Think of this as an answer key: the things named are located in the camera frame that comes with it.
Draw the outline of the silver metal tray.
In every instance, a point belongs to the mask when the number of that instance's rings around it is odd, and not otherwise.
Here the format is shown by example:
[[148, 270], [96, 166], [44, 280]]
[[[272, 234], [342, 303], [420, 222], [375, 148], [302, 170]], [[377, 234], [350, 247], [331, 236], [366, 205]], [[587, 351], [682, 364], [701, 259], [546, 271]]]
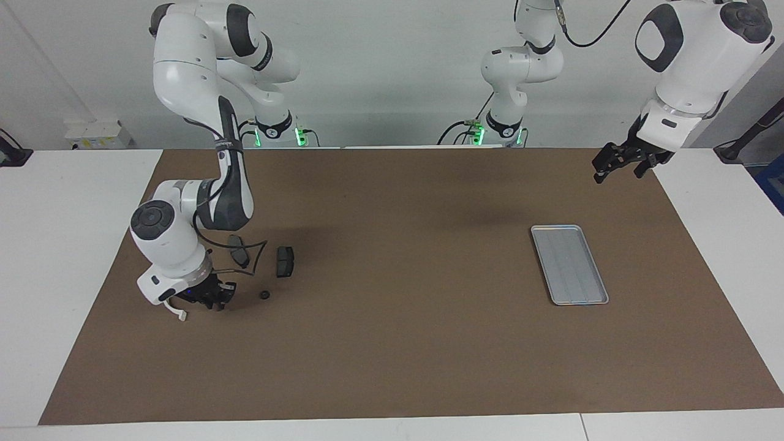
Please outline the silver metal tray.
[[580, 226], [538, 224], [530, 232], [552, 303], [558, 306], [608, 303], [608, 292]]

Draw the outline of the long dark brake pad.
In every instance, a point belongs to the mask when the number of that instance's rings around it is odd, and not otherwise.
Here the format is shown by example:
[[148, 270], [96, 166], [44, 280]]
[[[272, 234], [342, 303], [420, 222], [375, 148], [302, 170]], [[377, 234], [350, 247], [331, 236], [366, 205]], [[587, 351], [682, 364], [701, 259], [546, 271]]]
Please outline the long dark brake pad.
[[229, 235], [227, 238], [227, 245], [229, 246], [230, 256], [241, 269], [246, 269], [250, 264], [250, 256], [247, 253], [246, 244], [243, 238], [238, 235]]

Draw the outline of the black stand with pole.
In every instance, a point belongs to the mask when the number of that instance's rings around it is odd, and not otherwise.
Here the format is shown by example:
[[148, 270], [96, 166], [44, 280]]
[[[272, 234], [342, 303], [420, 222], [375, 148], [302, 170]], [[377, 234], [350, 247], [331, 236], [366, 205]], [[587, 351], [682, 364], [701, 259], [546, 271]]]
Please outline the black stand with pole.
[[714, 153], [723, 163], [737, 163], [742, 150], [754, 140], [759, 134], [772, 128], [775, 124], [784, 120], [784, 97], [772, 106], [759, 120], [750, 126], [744, 134], [736, 139], [726, 141], [714, 147]]

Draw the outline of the blue box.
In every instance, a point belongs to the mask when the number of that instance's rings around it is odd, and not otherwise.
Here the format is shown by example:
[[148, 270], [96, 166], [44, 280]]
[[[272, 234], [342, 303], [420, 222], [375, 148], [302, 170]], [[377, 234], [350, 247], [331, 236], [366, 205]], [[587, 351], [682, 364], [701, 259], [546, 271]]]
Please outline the blue box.
[[754, 176], [754, 181], [784, 216], [784, 168], [775, 168], [770, 164]]

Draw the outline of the brown table mat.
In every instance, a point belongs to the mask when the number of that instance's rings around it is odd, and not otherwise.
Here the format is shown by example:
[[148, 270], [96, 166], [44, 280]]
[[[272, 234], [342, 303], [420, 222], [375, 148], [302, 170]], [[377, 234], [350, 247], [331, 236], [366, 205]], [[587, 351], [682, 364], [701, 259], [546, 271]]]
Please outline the brown table mat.
[[[221, 312], [174, 299], [182, 323], [140, 293], [126, 236], [40, 422], [784, 407], [654, 174], [598, 185], [594, 156], [249, 151], [257, 276]], [[552, 303], [538, 224], [580, 226], [607, 304]]]

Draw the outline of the white socket box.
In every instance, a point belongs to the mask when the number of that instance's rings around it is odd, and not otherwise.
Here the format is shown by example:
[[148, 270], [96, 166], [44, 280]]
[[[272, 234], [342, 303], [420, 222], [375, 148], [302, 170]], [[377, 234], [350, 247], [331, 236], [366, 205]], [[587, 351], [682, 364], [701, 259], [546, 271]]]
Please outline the white socket box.
[[64, 139], [71, 149], [129, 149], [135, 145], [120, 120], [70, 124]]

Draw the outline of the black table clamp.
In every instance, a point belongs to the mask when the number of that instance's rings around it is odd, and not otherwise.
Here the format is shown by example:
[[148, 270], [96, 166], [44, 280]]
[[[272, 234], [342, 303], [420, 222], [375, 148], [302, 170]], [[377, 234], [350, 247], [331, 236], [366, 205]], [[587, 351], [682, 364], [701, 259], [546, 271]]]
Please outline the black table clamp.
[[32, 149], [22, 147], [8, 131], [0, 128], [0, 167], [22, 167], [33, 153]]

